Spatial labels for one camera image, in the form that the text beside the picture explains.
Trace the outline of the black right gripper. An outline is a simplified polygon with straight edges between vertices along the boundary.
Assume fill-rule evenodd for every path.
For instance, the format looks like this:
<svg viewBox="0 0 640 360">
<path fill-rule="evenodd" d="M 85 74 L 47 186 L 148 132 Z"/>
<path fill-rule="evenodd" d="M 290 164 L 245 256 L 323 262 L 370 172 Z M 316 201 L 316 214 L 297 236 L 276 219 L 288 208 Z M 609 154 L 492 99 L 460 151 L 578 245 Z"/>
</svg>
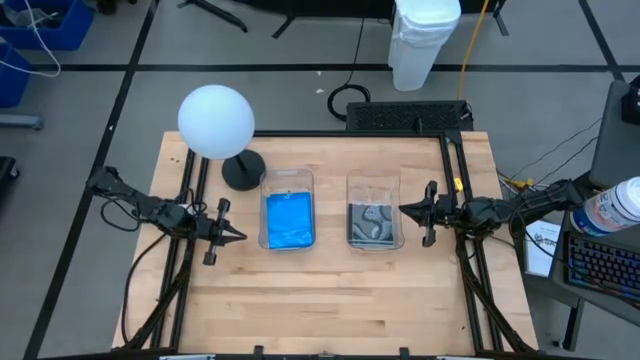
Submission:
<svg viewBox="0 0 640 360">
<path fill-rule="evenodd" d="M 462 230 L 466 228 L 463 211 L 454 205 L 451 195 L 438 195 L 437 187 L 437 182 L 431 180 L 425 188 L 424 199 L 399 206 L 399 210 L 403 215 L 409 217 L 418 226 L 426 228 L 422 239 L 423 246 L 435 244 L 435 225 Z"/>
</svg>

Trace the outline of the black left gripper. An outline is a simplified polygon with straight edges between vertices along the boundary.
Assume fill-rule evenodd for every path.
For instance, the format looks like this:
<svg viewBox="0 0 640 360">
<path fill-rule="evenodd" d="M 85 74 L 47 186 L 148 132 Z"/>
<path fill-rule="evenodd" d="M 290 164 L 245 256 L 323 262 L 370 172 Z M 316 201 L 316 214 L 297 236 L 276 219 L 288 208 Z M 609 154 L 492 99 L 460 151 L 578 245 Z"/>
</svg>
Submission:
<svg viewBox="0 0 640 360">
<path fill-rule="evenodd" d="M 203 264 L 214 265 L 216 263 L 215 247 L 222 246 L 224 243 L 229 244 L 237 241 L 246 240 L 246 234 L 235 229 L 231 225 L 226 225 L 226 214 L 230 209 L 230 201 L 226 198 L 220 198 L 217 206 L 217 217 L 209 218 L 203 209 L 204 203 L 199 202 L 194 205 L 195 230 L 192 238 L 197 240 L 205 240 L 209 242 L 208 250 L 205 252 Z M 230 233 L 232 236 L 223 236 L 223 231 Z"/>
</svg>

